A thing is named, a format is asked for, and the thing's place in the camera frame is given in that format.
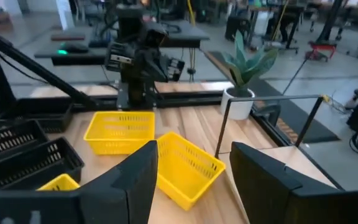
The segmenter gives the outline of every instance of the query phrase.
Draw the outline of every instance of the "potted plant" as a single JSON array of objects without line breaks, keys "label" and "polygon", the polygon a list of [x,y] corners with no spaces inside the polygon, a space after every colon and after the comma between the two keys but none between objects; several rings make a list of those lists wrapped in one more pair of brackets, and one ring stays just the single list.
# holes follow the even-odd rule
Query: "potted plant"
[{"label": "potted plant", "polygon": [[[247,55],[244,50],[244,37],[239,31],[236,32],[234,45],[236,57],[223,53],[223,57],[228,64],[234,86],[223,91],[221,102],[222,114],[224,114],[227,101],[230,98],[255,97],[255,93],[248,89],[248,83],[251,79],[259,77],[269,71],[278,54],[278,49],[270,49],[265,52],[265,49],[262,47],[253,57],[247,59]],[[236,120],[246,119],[251,111],[252,105],[253,101],[232,103],[230,106],[229,118]]]}]

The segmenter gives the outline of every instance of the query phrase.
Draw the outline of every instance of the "yellow plastic basket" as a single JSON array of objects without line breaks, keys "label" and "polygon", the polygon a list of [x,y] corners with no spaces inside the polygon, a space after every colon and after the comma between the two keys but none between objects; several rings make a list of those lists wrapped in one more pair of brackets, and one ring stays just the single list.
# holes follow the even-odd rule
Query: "yellow plastic basket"
[{"label": "yellow plastic basket", "polygon": [[95,154],[132,154],[154,139],[153,112],[96,112],[85,133]]},{"label": "yellow plastic basket", "polygon": [[80,187],[68,174],[62,174],[38,190],[75,190]]},{"label": "yellow plastic basket", "polygon": [[226,166],[174,132],[157,142],[157,186],[181,208],[189,210]]}]

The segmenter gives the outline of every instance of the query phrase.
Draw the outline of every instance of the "black basket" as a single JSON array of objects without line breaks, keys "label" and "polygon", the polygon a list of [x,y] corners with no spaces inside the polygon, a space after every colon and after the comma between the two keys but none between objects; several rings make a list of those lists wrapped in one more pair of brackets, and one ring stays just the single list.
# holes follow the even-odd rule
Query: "black basket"
[{"label": "black basket", "polygon": [[0,125],[13,125],[18,121],[36,120],[46,133],[63,133],[73,118],[73,103],[66,99],[20,99],[0,116]]},{"label": "black basket", "polygon": [[60,174],[81,180],[84,162],[65,138],[43,143],[0,161],[0,189],[35,190]]},{"label": "black basket", "polygon": [[48,138],[36,121],[0,129],[0,160],[47,141]]}]

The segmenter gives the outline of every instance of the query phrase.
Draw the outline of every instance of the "office chair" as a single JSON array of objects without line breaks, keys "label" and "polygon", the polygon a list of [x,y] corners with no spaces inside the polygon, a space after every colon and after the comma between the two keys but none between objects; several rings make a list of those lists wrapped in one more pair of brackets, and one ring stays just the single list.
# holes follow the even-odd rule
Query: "office chair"
[{"label": "office chair", "polygon": [[76,22],[88,22],[90,26],[92,26],[92,19],[96,20],[96,22],[101,22],[104,14],[104,1],[74,0],[74,2],[77,8],[75,14]]}]

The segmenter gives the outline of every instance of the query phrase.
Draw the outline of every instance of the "green light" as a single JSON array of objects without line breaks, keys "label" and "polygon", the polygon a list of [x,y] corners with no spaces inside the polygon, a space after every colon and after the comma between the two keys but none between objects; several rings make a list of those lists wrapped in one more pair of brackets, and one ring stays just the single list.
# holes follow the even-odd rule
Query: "green light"
[{"label": "green light", "polygon": [[68,52],[65,50],[58,50],[57,53],[58,54],[68,54]]}]

